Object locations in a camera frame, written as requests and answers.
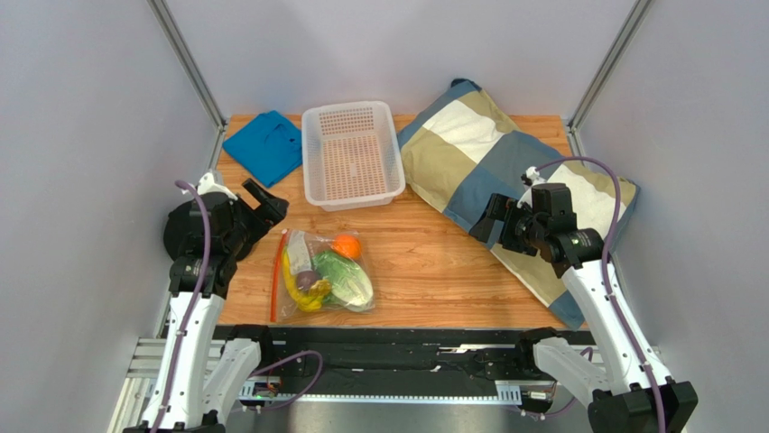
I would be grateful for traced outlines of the yellow fake banana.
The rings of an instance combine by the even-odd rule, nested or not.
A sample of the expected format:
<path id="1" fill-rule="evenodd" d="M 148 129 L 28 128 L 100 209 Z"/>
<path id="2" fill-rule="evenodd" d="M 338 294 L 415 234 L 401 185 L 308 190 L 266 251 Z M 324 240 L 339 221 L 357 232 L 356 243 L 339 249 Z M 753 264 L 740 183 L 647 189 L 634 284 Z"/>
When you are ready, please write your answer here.
<path id="1" fill-rule="evenodd" d="M 290 260 L 286 250 L 282 254 L 283 281 L 289 296 L 303 312 L 314 312 L 322 308 L 324 299 L 331 293 L 331 282 L 315 280 L 308 289 L 301 290 L 298 277 L 290 272 Z"/>

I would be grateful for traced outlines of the clear zip top bag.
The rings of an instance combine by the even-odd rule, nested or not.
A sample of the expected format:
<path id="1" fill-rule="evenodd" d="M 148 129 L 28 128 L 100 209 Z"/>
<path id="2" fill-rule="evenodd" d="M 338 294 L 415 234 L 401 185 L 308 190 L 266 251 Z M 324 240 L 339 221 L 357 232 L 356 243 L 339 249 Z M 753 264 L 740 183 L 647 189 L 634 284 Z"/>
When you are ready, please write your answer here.
<path id="1" fill-rule="evenodd" d="M 375 287 L 357 232 L 282 231 L 273 261 L 272 322 L 332 310 L 360 314 L 374 307 Z"/>

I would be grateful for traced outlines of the orange fake orange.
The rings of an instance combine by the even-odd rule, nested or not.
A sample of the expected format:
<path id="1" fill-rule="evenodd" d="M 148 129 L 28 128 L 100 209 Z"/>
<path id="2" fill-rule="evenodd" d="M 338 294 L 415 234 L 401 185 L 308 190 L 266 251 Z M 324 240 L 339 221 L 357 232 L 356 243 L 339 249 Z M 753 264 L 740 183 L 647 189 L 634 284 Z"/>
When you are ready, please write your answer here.
<path id="1" fill-rule="evenodd" d="M 358 260 L 362 256 L 362 245 L 355 235 L 340 234 L 331 242 L 334 253 L 350 260 Z"/>

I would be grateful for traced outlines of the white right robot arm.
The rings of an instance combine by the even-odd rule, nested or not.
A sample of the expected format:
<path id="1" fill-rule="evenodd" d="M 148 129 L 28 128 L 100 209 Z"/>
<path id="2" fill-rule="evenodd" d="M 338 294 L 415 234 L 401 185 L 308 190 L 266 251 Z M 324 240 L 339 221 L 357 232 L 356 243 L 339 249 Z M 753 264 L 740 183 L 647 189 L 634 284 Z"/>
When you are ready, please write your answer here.
<path id="1" fill-rule="evenodd" d="M 609 260 L 609 235 L 580 228 L 569 187 L 541 177 L 535 167 L 522 176 L 520 199 L 493 194 L 469 233 L 538 256 L 576 300 L 603 360 L 594 365 L 552 329 L 537 329 L 523 341 L 526 363 L 546 373 L 579 401 L 595 432 L 681 432 L 699 397 L 690 382 L 676 381 L 644 337 L 625 301 Z"/>

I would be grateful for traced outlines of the green fake lettuce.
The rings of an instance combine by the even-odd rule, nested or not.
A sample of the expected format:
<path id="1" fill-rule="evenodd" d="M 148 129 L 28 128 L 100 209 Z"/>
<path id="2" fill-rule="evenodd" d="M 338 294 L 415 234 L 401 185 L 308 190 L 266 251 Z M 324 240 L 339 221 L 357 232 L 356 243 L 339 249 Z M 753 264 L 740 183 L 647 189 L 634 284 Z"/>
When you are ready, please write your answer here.
<path id="1" fill-rule="evenodd" d="M 374 288 L 364 268 L 357 262 L 331 250 L 311 259 L 316 272 L 331 282 L 332 303 L 354 312 L 368 311 L 374 306 Z"/>

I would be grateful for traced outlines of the purple fake passion fruit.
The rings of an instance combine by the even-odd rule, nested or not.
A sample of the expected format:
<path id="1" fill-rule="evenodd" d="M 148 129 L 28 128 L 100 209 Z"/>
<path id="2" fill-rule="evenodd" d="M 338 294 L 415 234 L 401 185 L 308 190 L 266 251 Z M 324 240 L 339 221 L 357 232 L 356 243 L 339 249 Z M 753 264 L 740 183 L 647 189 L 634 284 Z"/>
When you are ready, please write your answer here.
<path id="1" fill-rule="evenodd" d="M 320 287 L 321 277 L 317 272 L 307 270 L 299 272 L 295 277 L 295 280 L 297 288 L 301 292 L 311 293 L 316 292 Z"/>

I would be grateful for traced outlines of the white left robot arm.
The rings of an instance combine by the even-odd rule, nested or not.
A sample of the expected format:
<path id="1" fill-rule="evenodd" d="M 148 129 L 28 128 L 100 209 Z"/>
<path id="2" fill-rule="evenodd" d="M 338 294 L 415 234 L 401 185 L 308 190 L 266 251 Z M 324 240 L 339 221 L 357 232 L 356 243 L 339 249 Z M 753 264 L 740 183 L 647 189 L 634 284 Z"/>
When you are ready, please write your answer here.
<path id="1" fill-rule="evenodd" d="M 153 394 L 132 432 L 223 432 L 248 376 L 273 355 L 266 326 L 238 325 L 207 370 L 215 328 L 237 265 L 287 215 L 289 203 L 248 179 L 250 207 L 218 172 L 176 186 L 190 199 L 167 216 L 162 240 L 172 260 L 166 343 Z"/>

